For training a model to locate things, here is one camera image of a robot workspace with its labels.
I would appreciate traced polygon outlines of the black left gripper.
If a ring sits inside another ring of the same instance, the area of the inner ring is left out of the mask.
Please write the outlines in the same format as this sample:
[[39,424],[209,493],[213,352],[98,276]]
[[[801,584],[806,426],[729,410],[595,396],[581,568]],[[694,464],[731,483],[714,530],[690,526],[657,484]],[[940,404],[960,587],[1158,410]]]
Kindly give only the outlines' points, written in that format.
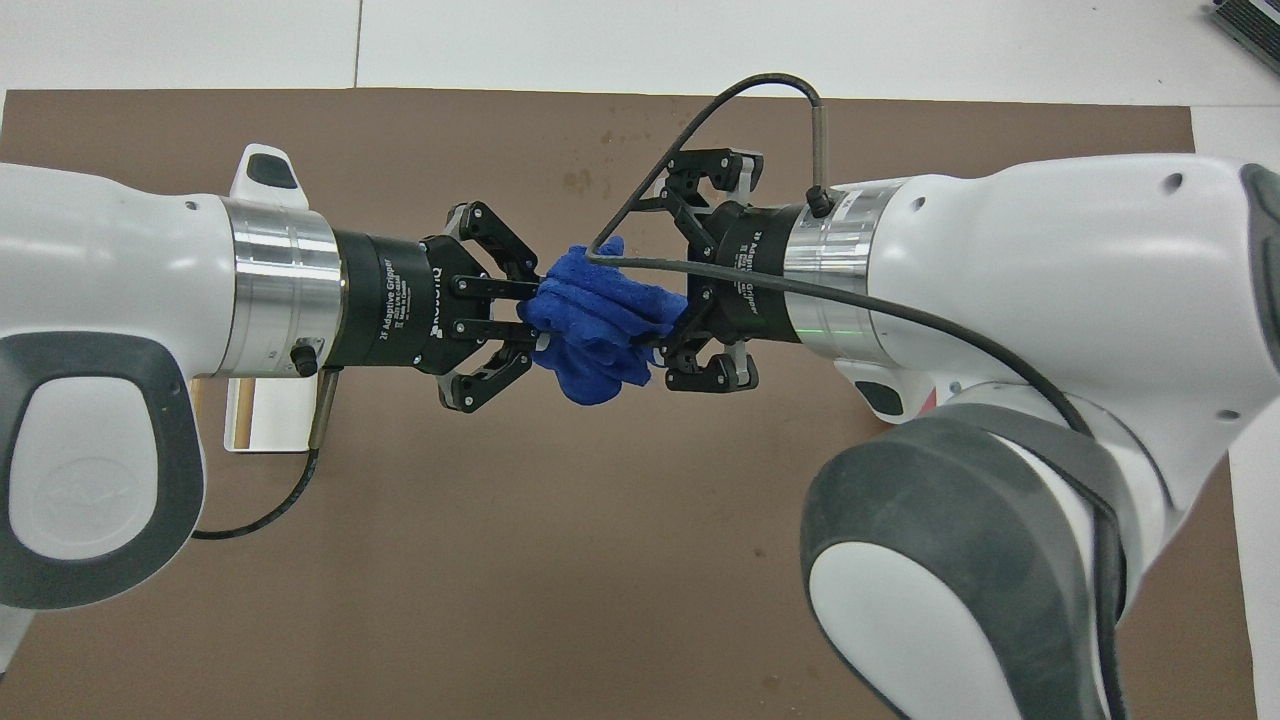
[[[444,407],[474,413],[531,368],[540,333],[521,322],[460,320],[490,319],[485,299],[531,299],[541,277],[538,255],[484,202],[456,206],[445,234],[408,241],[335,233],[346,286],[329,363],[413,366],[439,375]],[[500,275],[484,275],[466,242],[486,252]],[[500,347],[488,361],[458,372],[490,341]]]

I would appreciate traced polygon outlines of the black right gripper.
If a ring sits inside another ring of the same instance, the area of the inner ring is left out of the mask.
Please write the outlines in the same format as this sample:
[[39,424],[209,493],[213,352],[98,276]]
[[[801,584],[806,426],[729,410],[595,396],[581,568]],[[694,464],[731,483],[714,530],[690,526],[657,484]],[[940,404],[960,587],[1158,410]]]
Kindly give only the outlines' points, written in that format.
[[[749,208],[764,167],[760,152],[677,151],[668,161],[662,205],[689,242],[687,259],[781,277],[797,205]],[[786,296],[748,282],[712,281],[695,293],[659,343],[666,388],[735,393],[755,389],[759,372],[748,340],[797,343]]]

